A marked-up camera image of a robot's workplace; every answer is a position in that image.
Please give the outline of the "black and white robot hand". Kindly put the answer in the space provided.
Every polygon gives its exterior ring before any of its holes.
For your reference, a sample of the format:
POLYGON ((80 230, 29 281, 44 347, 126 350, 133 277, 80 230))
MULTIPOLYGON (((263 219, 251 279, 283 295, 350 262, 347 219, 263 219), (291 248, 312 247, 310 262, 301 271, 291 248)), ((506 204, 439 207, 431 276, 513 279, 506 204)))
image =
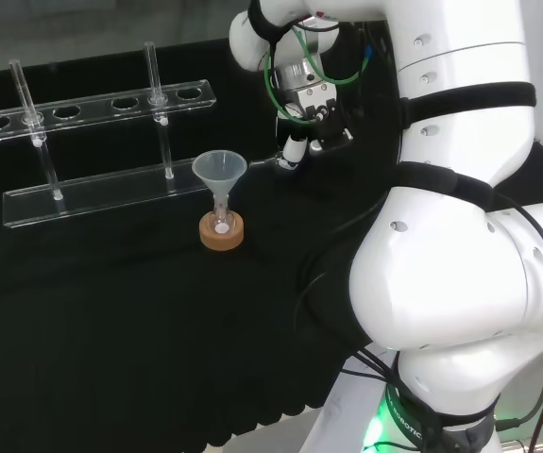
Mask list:
POLYGON ((280 111, 277 113, 278 152, 273 160, 281 170, 295 171, 307 158, 315 158, 352 143, 353 136, 333 85, 320 82, 308 88, 291 90, 284 99, 283 110, 305 125, 295 123, 280 111))

